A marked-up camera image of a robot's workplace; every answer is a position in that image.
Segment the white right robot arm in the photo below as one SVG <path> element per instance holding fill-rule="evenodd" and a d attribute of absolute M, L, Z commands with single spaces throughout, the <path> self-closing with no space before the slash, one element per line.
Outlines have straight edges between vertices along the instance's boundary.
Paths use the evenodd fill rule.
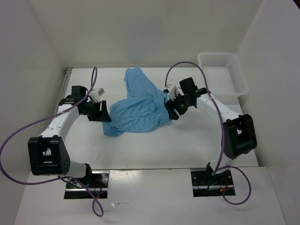
<path fill-rule="evenodd" d="M 221 125 L 221 153 L 206 166 L 206 180 L 217 184 L 232 161 L 257 147 L 253 119 L 239 114 L 218 101 L 206 88 L 198 88 L 193 78 L 180 81 L 180 87 L 167 85 L 165 108 L 171 120 L 178 120 L 189 107 L 203 111 Z"/>

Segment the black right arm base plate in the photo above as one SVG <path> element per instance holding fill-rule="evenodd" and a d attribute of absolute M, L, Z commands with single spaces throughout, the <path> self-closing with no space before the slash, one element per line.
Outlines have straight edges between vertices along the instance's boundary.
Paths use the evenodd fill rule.
<path fill-rule="evenodd" d="M 232 174 L 226 171 L 220 178 L 210 180 L 205 169 L 192 169 L 190 171 L 193 188 L 193 197 L 212 197 L 236 195 Z"/>

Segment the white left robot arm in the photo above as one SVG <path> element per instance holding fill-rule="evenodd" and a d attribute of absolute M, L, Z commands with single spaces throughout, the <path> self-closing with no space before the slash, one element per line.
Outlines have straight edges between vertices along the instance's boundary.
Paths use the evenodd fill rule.
<path fill-rule="evenodd" d="M 89 187 L 94 181 L 89 164 L 72 161 L 64 141 L 73 123 L 80 115 L 87 116 L 89 121 L 110 122 L 106 101 L 100 96 L 104 89 L 88 91 L 83 86 L 72 86 L 71 94 L 59 102 L 58 116 L 38 137 L 28 141 L 30 167 L 33 175 L 68 176 L 82 187 Z"/>

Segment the light blue mesh shorts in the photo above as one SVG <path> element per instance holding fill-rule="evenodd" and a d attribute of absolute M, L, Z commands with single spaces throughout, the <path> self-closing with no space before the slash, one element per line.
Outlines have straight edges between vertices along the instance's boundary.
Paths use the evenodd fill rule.
<path fill-rule="evenodd" d="M 158 89 L 141 68 L 128 68 L 124 82 L 127 98 L 111 105 L 111 121 L 103 122 L 104 135 L 147 133 L 171 121 L 165 107 L 167 94 Z"/>

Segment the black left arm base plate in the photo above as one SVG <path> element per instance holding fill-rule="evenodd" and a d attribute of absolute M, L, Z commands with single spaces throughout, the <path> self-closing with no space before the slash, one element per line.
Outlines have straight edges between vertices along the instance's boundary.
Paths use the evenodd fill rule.
<path fill-rule="evenodd" d="M 97 199 L 107 199 L 109 171 L 92 170 L 91 181 L 85 186 Z M 91 199 L 92 196 L 77 181 L 73 179 L 64 180 L 66 183 L 64 199 Z"/>

